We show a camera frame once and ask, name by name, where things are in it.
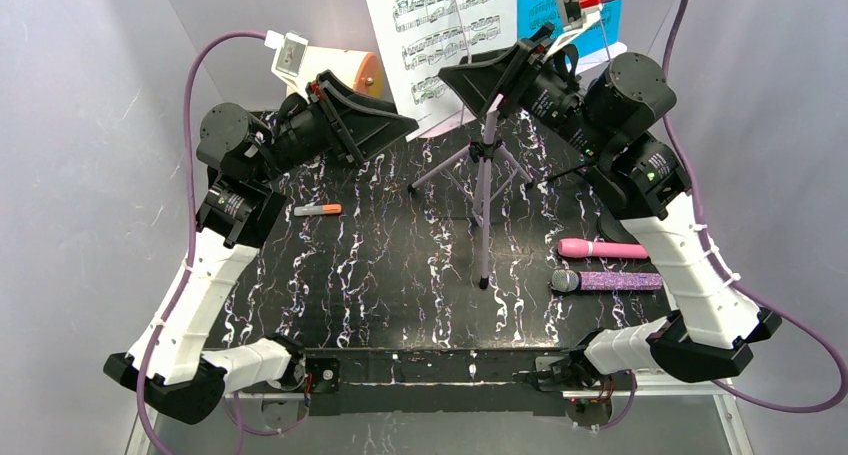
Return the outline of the silver tripod music stand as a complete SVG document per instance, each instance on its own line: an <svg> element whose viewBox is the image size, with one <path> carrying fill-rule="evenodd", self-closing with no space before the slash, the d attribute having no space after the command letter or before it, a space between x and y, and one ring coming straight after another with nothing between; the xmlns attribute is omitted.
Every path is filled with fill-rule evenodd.
<svg viewBox="0 0 848 455"><path fill-rule="evenodd" d="M527 189L534 186L534 179L529 173L519 164L516 158L503 142L495 137L496 127L499 117L504 113L499 109L501 100L495 99L495 103L489 111L480 117L483 123L482 139L480 141L472 141L457 151L451 157L445 159L442 163L428 171L419 179L410 183L407 186L409 193L413 194L416 190L429 182L439 174L453 179L454 175L451 172L453 165L463 159L469 159L477 165L478 173L476 176L475 190L466 195L472 203L470 220L481 230L481 254L480 254L480 278L478 286L481 289L486 289L490 282L490 229L491 229L491 201L492 198L500 194L505 189L515 176L520 176L524 180L524 185ZM506 181L497 190L492 189L493 181L493 164L496 158L502 158L511 168L511 172Z"/></svg>

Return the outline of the white sheet music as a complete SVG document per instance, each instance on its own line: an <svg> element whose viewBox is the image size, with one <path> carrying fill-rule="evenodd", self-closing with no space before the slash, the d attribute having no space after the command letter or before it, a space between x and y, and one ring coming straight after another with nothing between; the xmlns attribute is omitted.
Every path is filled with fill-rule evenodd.
<svg viewBox="0 0 848 455"><path fill-rule="evenodd" d="M379 57L398 112L418 123L407 135L437 136L472 119L439 78L443 67L512 45L517 0L366 0Z"/></svg>

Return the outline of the black round-base mic stand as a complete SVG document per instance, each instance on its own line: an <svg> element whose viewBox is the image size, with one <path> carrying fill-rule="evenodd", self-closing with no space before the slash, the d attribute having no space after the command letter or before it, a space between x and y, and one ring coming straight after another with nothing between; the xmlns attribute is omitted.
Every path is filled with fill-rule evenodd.
<svg viewBox="0 0 848 455"><path fill-rule="evenodd" d="M611 210L603 205L596 228L606 242L637 244L638 240L622 224L623 220L630 218L631 214L627 210Z"/></svg>

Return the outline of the pink microphone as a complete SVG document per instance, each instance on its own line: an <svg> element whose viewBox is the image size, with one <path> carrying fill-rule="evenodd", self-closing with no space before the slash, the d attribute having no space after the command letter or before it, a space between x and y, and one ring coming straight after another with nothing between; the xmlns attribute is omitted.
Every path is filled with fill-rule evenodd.
<svg viewBox="0 0 848 455"><path fill-rule="evenodd" d="M647 251L639 244L593 242L579 238L564 238L557 242L557 253L565 258L619 258L646 260Z"/></svg>

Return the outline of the blue mesh microphone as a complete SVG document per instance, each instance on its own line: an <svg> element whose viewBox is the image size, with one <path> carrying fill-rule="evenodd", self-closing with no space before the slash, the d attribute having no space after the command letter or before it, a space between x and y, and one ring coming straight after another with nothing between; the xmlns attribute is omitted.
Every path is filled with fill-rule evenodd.
<svg viewBox="0 0 848 455"><path fill-rule="evenodd" d="M570 293L577 291L655 291L663 287L662 277L657 273L632 272L578 272L558 269L550 279L553 291Z"/></svg>

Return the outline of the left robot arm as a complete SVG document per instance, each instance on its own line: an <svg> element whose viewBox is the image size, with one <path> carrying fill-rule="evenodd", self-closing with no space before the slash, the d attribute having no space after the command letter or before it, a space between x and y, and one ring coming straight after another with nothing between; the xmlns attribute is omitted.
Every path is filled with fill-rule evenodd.
<svg viewBox="0 0 848 455"><path fill-rule="evenodd" d="M299 387L305 354L289 336L206 348L227 298L284 208L277 182L323 155L364 163L417 129L393 103L353 91L330 71L304 94L286 97L267 121L235 103L213 107L196 149L209 188L195 216L194 244L153 320L128 351L107 358L105 374L144 405L189 425L224 396L256 384Z"/></svg>

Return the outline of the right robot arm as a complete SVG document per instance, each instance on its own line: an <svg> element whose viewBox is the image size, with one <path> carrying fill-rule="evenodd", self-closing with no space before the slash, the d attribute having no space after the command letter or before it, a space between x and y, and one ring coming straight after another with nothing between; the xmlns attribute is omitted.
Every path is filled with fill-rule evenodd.
<svg viewBox="0 0 848 455"><path fill-rule="evenodd" d="M438 73L475 115L524 110L581 153L584 179L646 250L675 300L674 310L653 322L590 333L548 375L591 385L627 370L660 370L688 383L741 374L752 345L769 339L782 320L722 277L717 251L701 243L691 178L651 133L675 105L674 91L657 62L634 52L614 57L582 89L567 65L575 53L573 46L555 51L540 30Z"/></svg>

